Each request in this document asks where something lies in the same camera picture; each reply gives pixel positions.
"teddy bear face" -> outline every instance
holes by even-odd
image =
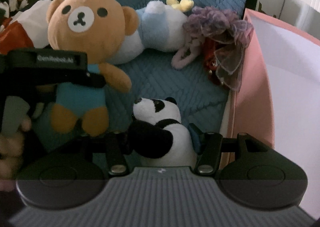
[[[86,52],[88,64],[101,63],[134,33],[138,19],[116,0],[54,0],[47,13],[48,39],[53,49]]]

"teddy bear arm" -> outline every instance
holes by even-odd
[[[114,65],[104,63],[99,65],[100,73],[103,75],[106,83],[121,93],[127,93],[131,90],[131,80],[129,76]]]

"stuffed animal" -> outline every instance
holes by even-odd
[[[140,98],[133,105],[128,140],[143,166],[196,166],[197,155],[174,98]]]
[[[126,36],[120,50],[107,62],[114,65],[127,63],[147,48],[175,52],[184,46],[182,25],[187,21],[187,16],[182,11],[161,1],[150,1],[136,13],[140,20],[137,31]]]
[[[174,9],[178,9],[182,12],[187,12],[192,10],[193,6],[195,5],[193,0],[167,0],[167,5],[173,7]]]
[[[132,35],[139,18],[134,9],[116,0],[53,0],[47,12],[48,39],[53,49],[86,52],[88,70],[102,74],[112,88],[127,93],[130,78],[106,63]],[[57,88],[51,125],[58,133],[69,133],[78,119],[90,136],[104,133],[109,125],[104,89],[62,83]]]

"yellow bow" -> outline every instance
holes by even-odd
[[[193,8],[195,3],[193,0],[181,0],[180,2],[178,0],[167,0],[167,5],[182,12],[187,12]]]

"teddy bear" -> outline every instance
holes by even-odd
[[[130,91],[128,75],[105,60],[118,52],[125,36],[137,30],[139,17],[134,9],[116,0],[53,0],[46,19],[53,49],[85,52],[89,72],[103,75],[106,83],[121,93]],[[56,132],[71,132],[79,119],[92,137],[106,132],[109,118],[103,88],[62,83],[56,94],[51,111]]]

